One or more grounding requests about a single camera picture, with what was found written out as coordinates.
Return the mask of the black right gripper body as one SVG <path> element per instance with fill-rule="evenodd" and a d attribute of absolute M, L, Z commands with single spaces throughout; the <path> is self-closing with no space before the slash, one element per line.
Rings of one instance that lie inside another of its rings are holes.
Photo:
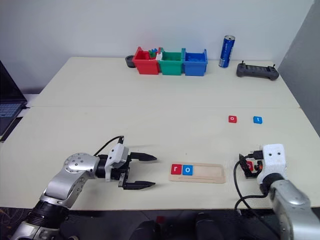
<path fill-rule="evenodd" d="M 254 161 L 260 161 L 263 160 L 263 151 L 262 150 L 255 150 L 250 152 L 247 157 L 247 159 L 251 159 Z"/>

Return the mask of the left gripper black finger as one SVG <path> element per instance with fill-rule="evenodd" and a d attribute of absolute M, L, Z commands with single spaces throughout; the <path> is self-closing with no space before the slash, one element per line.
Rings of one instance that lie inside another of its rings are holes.
<path fill-rule="evenodd" d="M 124 190 L 143 190 L 149 187 L 154 186 L 155 182 L 150 181 L 135 181 L 135 182 L 125 182 L 122 185 Z"/>
<path fill-rule="evenodd" d="M 156 161 L 157 158 L 153 155 L 147 154 L 147 153 L 141 153 L 141 152 L 131 152 L 129 155 L 131 160 L 138 160 L 142 162 L 150 162 L 150 161 Z"/>

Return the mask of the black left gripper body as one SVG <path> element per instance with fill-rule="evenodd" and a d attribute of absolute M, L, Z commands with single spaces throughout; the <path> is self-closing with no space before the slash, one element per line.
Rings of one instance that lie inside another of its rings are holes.
<path fill-rule="evenodd" d="M 129 154 L 126 161 L 122 160 L 120 163 L 114 163 L 111 170 L 111 180 L 118 181 L 120 188 L 132 188 L 131 183 L 127 182 L 130 171 L 130 162 L 132 158 Z"/>

